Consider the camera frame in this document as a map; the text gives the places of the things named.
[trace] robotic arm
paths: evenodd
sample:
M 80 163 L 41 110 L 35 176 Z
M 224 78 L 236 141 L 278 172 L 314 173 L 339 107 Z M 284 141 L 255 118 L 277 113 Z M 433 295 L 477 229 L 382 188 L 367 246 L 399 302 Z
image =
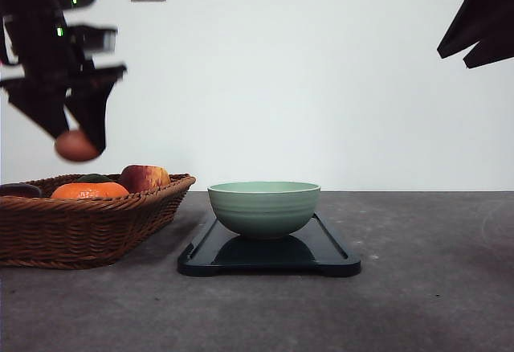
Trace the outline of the robotic arm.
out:
M 0 0 L 0 60 L 21 65 L 24 77 L 0 82 L 9 102 L 54 139 L 69 130 L 63 107 L 77 120 L 98 153 L 105 149 L 105 108 L 124 65 L 95 68 L 92 55 L 112 51 L 116 29 L 88 25 L 70 27 L 64 10 L 91 5 L 94 0 Z M 4 27 L 12 51 L 6 51 Z
M 514 0 L 464 0 L 439 44 L 446 58 L 474 46 L 464 57 L 476 68 L 514 57 Z

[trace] orange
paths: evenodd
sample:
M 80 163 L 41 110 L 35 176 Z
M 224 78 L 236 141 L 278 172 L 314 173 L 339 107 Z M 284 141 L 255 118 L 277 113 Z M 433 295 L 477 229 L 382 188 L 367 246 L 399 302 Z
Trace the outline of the orange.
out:
M 127 189 L 115 182 L 106 183 L 66 183 L 57 187 L 50 198 L 83 199 L 115 198 L 129 195 Z

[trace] wicker basket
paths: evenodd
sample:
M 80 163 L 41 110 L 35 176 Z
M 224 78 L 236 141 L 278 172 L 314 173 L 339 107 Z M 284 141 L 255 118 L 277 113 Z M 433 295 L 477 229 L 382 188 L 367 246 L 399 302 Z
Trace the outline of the wicker basket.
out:
M 85 269 L 114 264 L 171 222 L 195 178 L 170 175 L 171 184 L 112 199 L 50 199 L 81 174 L 27 182 L 40 199 L 0 197 L 0 265 Z M 116 181 L 119 174 L 108 175 Z

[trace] egg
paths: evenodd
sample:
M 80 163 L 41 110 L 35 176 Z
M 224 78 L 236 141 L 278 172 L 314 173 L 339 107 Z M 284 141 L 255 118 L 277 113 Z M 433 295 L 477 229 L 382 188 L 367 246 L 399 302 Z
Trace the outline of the egg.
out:
M 54 147 L 62 158 L 72 162 L 91 161 L 100 155 L 81 129 L 61 133 L 55 140 Z

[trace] table surface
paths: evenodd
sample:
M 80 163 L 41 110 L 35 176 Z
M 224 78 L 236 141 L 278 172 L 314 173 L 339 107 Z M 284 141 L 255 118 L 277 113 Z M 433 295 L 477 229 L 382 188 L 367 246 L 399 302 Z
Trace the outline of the table surface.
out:
M 183 276 L 210 212 L 193 192 L 113 266 L 0 268 L 0 350 L 514 350 L 514 193 L 324 192 L 318 211 L 361 274 Z

